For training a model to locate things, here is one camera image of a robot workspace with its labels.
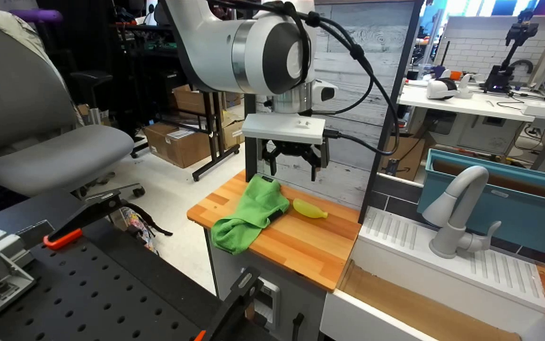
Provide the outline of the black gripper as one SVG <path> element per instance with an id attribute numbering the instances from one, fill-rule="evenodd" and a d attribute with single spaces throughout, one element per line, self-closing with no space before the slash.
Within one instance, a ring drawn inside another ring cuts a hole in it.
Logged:
<path id="1" fill-rule="evenodd" d="M 297 144 L 297 142 L 272 142 L 272 150 L 263 150 L 263 159 L 268 165 L 270 176 L 276 174 L 276 157 L 278 155 L 295 155 L 302 157 L 306 163 L 310 163 L 310 180 L 316 182 L 317 171 L 325 165 L 323 153 L 319 146 L 312 144 Z"/>

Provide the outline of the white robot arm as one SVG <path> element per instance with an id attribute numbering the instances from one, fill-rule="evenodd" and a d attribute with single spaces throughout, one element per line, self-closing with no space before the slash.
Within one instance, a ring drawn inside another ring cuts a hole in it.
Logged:
<path id="1" fill-rule="evenodd" d="M 329 163 L 325 119 L 312 110 L 314 0 L 229 0 L 253 8 L 249 19 L 219 19 L 208 0 L 164 0 L 177 55 L 189 81 L 204 93 L 266 97 L 268 112 L 244 117 L 242 135 L 261 146 L 276 172 L 278 155 L 300 157 L 310 178 Z"/>

